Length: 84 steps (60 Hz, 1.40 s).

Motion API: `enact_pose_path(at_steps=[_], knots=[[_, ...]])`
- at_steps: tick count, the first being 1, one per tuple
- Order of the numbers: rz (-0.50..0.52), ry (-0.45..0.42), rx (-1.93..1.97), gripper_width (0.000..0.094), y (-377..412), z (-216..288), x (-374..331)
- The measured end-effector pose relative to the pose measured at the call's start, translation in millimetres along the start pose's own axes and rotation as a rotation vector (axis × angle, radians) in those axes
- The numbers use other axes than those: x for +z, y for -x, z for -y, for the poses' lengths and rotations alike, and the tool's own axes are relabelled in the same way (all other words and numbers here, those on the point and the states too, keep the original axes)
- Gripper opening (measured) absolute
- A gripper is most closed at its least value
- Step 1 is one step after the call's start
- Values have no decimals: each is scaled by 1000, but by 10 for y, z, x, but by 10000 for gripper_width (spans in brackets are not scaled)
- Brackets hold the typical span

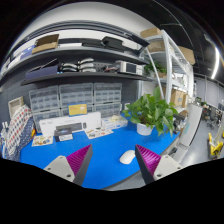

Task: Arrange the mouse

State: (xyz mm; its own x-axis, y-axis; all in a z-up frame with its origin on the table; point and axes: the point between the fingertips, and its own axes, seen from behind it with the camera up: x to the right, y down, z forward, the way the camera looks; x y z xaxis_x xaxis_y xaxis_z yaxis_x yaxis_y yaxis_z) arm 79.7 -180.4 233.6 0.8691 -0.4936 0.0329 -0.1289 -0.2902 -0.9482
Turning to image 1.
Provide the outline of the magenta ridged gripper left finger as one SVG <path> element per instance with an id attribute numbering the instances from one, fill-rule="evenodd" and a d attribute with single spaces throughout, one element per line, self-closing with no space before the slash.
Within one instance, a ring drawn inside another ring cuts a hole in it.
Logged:
<path id="1" fill-rule="evenodd" d="M 81 186 L 93 155 L 92 145 L 85 146 L 69 156 L 58 156 L 44 170 Z"/>

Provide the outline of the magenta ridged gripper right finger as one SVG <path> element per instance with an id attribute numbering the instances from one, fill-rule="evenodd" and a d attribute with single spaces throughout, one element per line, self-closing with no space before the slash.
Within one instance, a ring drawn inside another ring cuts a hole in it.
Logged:
<path id="1" fill-rule="evenodd" d="M 135 145 L 135 155 L 146 184 L 182 169 L 182 166 L 169 155 L 160 156 L 138 144 Z"/>

